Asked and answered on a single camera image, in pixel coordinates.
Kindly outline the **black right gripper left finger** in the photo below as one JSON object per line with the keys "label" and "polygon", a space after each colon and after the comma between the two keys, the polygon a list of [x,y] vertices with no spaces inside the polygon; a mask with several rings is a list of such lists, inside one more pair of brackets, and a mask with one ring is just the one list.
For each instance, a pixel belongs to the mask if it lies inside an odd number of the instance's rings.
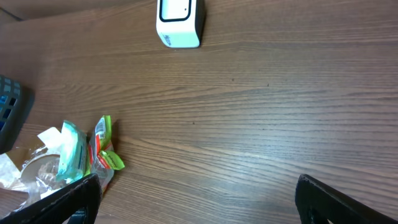
{"label": "black right gripper left finger", "polygon": [[56,191],[48,197],[1,219],[1,224],[84,223],[94,224],[102,199],[97,174]]}

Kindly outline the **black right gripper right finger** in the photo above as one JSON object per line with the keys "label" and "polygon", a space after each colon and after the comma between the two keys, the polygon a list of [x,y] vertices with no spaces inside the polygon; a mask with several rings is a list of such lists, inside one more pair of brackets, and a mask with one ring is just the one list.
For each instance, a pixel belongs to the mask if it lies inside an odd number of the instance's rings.
{"label": "black right gripper right finger", "polygon": [[298,178],[295,204],[302,223],[397,224],[397,220],[307,174]]}

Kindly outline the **light teal snack packet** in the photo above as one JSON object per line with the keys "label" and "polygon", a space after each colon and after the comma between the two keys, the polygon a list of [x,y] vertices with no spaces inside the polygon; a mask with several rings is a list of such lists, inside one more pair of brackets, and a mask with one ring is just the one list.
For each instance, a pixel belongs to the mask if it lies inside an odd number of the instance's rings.
{"label": "light teal snack packet", "polygon": [[62,145],[56,180],[72,183],[80,180],[86,173],[86,134],[72,122],[64,120],[61,137]]}

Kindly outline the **green snack packet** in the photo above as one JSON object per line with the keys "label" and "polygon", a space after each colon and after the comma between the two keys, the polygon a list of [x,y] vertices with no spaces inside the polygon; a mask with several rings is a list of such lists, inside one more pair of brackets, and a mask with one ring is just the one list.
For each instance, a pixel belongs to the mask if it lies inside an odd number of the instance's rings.
{"label": "green snack packet", "polygon": [[88,142],[86,174],[97,174],[102,193],[105,193],[114,171],[125,168],[123,160],[115,153],[112,137],[112,120],[104,115],[97,122]]}

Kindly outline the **beige brown Pantree snack bag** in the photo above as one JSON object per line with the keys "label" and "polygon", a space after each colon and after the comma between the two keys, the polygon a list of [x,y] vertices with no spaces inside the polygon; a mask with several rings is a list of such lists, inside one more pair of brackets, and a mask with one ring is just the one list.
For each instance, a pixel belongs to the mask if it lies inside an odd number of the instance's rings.
{"label": "beige brown Pantree snack bag", "polygon": [[22,210],[65,187],[57,180],[62,135],[57,128],[1,154],[1,217]]}

